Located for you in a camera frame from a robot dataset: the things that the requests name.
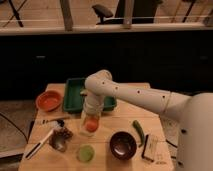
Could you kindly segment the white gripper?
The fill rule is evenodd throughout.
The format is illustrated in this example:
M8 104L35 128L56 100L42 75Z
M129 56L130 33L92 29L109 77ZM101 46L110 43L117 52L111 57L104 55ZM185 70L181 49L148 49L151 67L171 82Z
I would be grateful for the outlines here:
M83 114L85 116L100 117L104 108L104 98L97 95L87 95L83 104Z

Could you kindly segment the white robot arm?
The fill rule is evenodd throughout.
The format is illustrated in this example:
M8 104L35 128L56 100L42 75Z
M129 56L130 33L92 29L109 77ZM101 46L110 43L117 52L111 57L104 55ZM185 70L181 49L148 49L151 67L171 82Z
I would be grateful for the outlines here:
M213 93L189 96L121 84L108 70L89 75L84 85L86 114L101 113L110 96L173 119L180 124L175 171L213 171Z

